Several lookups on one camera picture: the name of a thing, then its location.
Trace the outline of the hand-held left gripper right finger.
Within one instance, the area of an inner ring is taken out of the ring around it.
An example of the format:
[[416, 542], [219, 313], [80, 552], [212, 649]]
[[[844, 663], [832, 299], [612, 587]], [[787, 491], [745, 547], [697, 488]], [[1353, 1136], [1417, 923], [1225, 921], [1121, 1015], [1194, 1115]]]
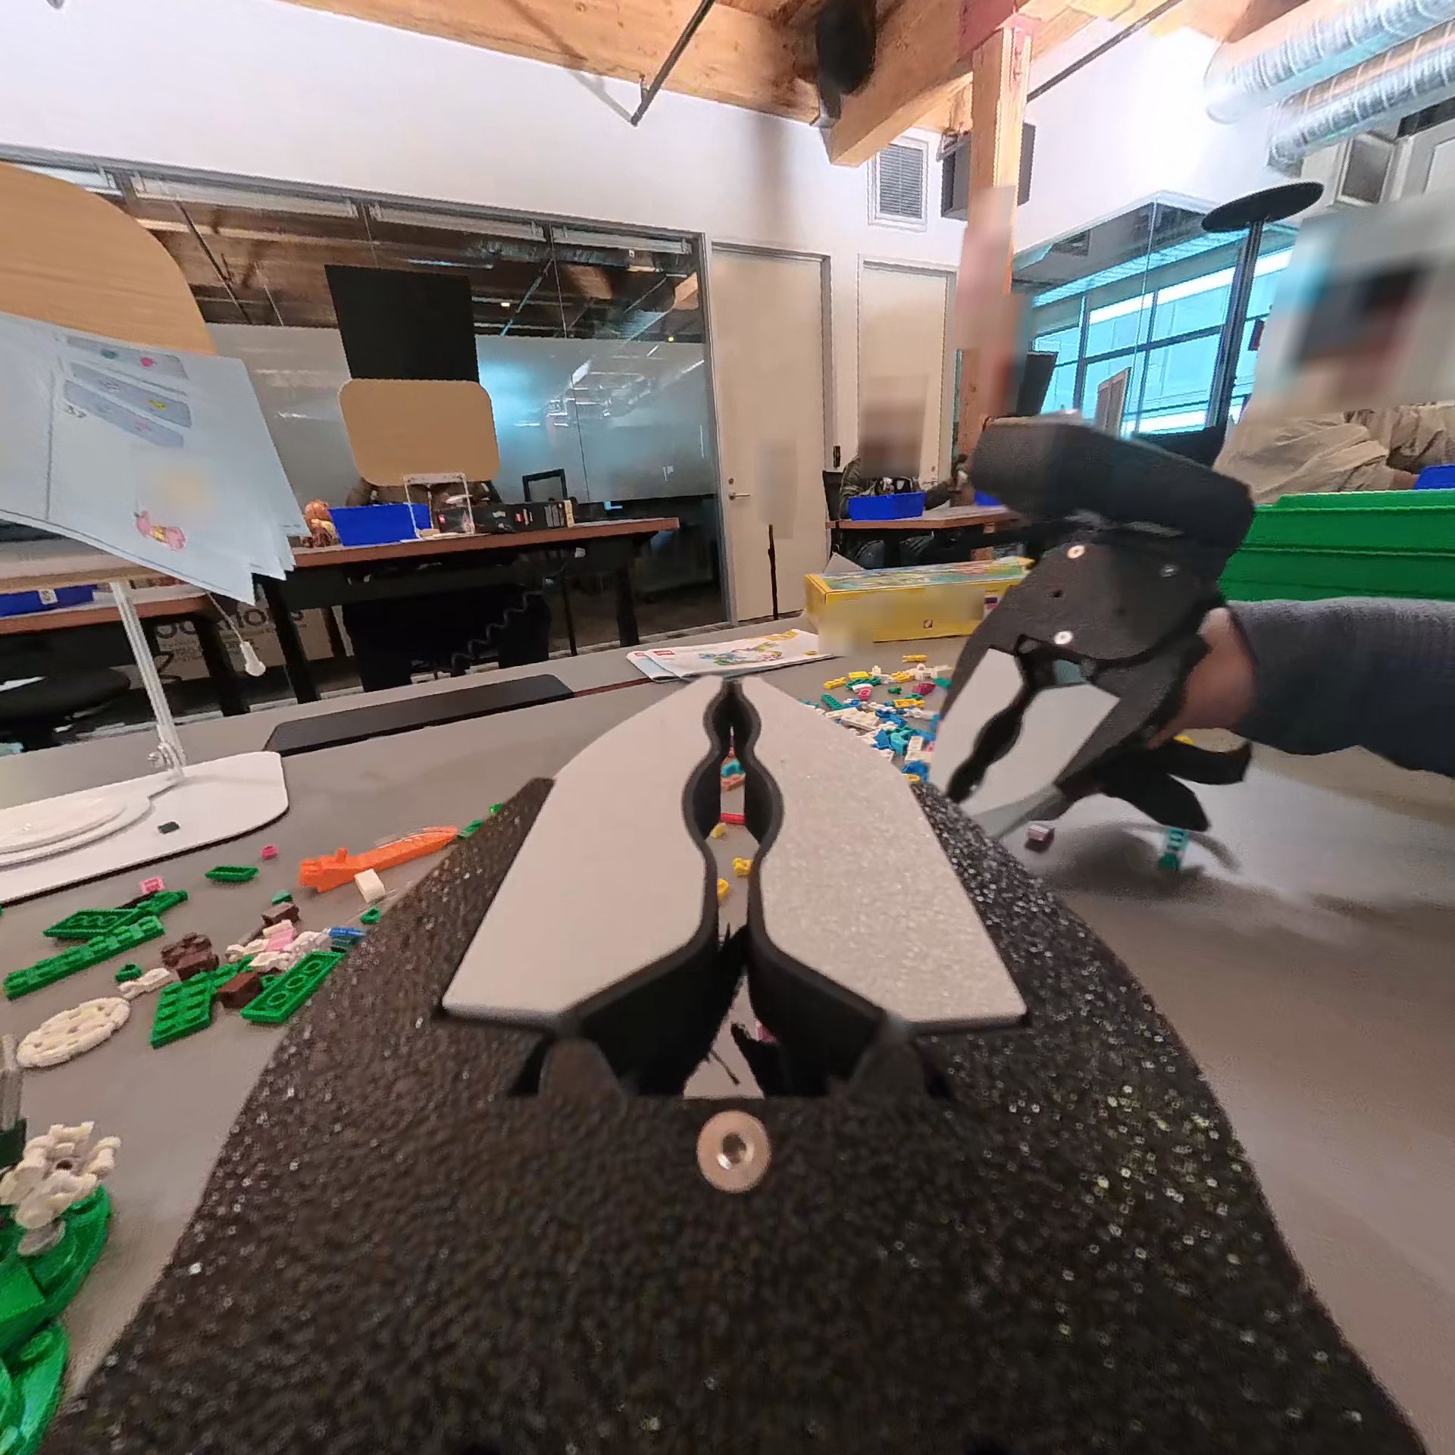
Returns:
[[757, 843], [751, 995], [770, 1034], [1019, 1025], [1023, 992], [906, 775], [766, 680], [730, 698]]

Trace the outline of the pile of colourful lego pieces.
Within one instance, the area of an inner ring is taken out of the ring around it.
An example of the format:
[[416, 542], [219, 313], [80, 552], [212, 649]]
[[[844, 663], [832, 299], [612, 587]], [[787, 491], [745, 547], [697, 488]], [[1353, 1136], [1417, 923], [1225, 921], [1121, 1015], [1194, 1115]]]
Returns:
[[929, 656], [903, 656], [896, 668], [856, 668], [832, 678], [806, 703], [905, 775], [927, 781], [945, 701], [953, 684], [953, 663]]

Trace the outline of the cluster of green lego plates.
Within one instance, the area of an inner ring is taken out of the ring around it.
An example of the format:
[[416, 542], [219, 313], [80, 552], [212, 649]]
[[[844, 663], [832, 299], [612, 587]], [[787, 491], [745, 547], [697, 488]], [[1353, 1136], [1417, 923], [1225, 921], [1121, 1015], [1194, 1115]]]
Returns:
[[394, 897], [373, 871], [359, 874], [352, 886], [363, 907], [344, 923], [307, 926], [298, 895], [281, 890], [252, 935], [219, 944], [200, 931], [170, 935], [169, 916], [189, 893], [167, 886], [163, 878], [144, 878], [137, 895], [80, 907], [46, 928], [46, 954], [4, 968], [4, 1002], [66, 987], [98, 969], [103, 990], [87, 999], [125, 995], [132, 1013], [151, 1004], [155, 1049], [210, 1028], [219, 1013], [234, 1013], [248, 1025], [281, 1027], [324, 987]]

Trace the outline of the white round lego piece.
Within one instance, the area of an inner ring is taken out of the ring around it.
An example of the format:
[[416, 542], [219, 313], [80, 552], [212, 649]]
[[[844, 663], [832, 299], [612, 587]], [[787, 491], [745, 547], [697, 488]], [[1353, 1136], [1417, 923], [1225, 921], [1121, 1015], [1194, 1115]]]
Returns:
[[103, 995], [51, 1015], [30, 1030], [16, 1049], [21, 1068], [47, 1068], [73, 1061], [110, 1041], [132, 1015], [125, 995]]

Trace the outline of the green lego flower build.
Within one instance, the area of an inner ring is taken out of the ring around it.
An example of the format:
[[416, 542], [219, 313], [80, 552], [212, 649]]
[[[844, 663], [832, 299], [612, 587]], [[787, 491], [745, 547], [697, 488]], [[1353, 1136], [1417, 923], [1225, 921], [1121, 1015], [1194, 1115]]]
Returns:
[[2, 1451], [33, 1453], [66, 1383], [61, 1318], [108, 1240], [120, 1139], [96, 1138], [91, 1120], [30, 1136], [13, 1035], [2, 1082]]

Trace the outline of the person's right hand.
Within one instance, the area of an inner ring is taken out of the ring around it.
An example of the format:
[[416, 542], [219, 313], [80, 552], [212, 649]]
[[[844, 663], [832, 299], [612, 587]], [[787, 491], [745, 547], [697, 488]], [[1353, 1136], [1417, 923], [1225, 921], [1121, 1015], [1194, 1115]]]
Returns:
[[1191, 670], [1173, 717], [1152, 739], [1154, 746], [1192, 732], [1229, 732], [1253, 706], [1256, 665], [1232, 611], [1227, 606], [1210, 611], [1199, 639], [1204, 654]]

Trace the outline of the wooden desk with black legs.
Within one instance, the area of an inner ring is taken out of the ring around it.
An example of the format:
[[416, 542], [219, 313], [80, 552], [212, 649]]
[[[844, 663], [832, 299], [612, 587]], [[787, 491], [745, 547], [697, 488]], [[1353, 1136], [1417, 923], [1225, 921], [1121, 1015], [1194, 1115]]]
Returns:
[[830, 526], [830, 550], [865, 569], [898, 569], [993, 557], [1026, 530], [1028, 521], [1005, 505], [943, 505], [893, 519], [844, 517]]
[[321, 699], [297, 611], [369, 601], [453, 594], [501, 583], [541, 583], [576, 575], [609, 575], [615, 590], [619, 642], [641, 642], [631, 566], [657, 533], [674, 533], [676, 516], [588, 521], [553, 530], [435, 535], [364, 547], [302, 547], [283, 576], [257, 576], [276, 625], [288, 682], [300, 703]]

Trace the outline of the stack of green bins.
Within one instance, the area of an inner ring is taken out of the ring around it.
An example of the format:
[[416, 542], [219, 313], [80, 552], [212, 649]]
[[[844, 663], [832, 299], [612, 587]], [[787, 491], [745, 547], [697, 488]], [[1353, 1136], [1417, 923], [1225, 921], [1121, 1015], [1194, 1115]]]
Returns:
[[1222, 590], [1232, 602], [1454, 599], [1450, 488], [1305, 493], [1260, 504]]

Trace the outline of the clear acrylic box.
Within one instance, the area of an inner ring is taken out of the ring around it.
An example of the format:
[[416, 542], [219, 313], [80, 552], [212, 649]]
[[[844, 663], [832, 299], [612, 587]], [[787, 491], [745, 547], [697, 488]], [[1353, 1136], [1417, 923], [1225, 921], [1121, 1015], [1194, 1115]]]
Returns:
[[472, 486], [461, 471], [409, 474], [404, 490], [418, 538], [477, 531]]

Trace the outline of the black floor lamp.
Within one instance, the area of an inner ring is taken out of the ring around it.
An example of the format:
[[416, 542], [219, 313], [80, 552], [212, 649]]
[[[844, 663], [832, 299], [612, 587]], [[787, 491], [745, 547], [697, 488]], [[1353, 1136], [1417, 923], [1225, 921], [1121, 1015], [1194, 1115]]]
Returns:
[[1213, 365], [1206, 434], [1218, 448], [1223, 445], [1232, 415], [1232, 391], [1244, 349], [1244, 325], [1248, 318], [1255, 270], [1262, 254], [1262, 239], [1268, 225], [1281, 223], [1322, 200], [1324, 185], [1317, 180], [1300, 180], [1265, 190], [1251, 192], [1225, 202], [1203, 218], [1204, 233], [1234, 233], [1242, 240], [1232, 270], [1230, 301], [1218, 339]]

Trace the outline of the black office chair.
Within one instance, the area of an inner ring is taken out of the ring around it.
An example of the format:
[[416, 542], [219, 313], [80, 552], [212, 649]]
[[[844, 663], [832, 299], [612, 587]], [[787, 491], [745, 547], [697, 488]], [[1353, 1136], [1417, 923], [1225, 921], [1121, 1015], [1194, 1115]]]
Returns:
[[129, 677], [113, 666], [14, 678], [2, 687], [2, 743], [21, 751], [44, 751], [78, 720], [94, 715], [127, 694]]

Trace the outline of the wall vent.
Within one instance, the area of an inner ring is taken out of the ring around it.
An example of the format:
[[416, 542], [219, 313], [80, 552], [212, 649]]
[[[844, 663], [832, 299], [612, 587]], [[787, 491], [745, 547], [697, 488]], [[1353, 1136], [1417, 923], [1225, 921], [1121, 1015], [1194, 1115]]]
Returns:
[[929, 143], [919, 136], [898, 138], [872, 159], [868, 219], [877, 226], [922, 230], [929, 209]]

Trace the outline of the wooden post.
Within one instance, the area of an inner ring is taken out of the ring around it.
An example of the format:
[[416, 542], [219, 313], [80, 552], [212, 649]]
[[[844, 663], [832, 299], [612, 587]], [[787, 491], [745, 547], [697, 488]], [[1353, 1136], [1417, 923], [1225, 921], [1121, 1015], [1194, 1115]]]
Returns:
[[1021, 188], [1035, 22], [1012, 17], [977, 48], [971, 72], [971, 192]]

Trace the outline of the black wall screen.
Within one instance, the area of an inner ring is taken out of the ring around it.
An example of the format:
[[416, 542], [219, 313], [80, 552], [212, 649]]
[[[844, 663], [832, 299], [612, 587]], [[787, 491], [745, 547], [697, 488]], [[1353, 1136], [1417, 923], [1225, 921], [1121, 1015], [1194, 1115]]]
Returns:
[[324, 275], [352, 377], [480, 381], [468, 278], [342, 263]]

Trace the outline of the silver air duct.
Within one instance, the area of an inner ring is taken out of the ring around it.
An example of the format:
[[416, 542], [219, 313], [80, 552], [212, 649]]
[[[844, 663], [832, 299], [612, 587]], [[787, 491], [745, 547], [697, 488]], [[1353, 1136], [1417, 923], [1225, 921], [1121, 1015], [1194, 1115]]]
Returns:
[[1452, 1], [1307, 3], [1223, 45], [1204, 77], [1211, 119], [1268, 114], [1274, 169], [1443, 103], [1452, 91]]

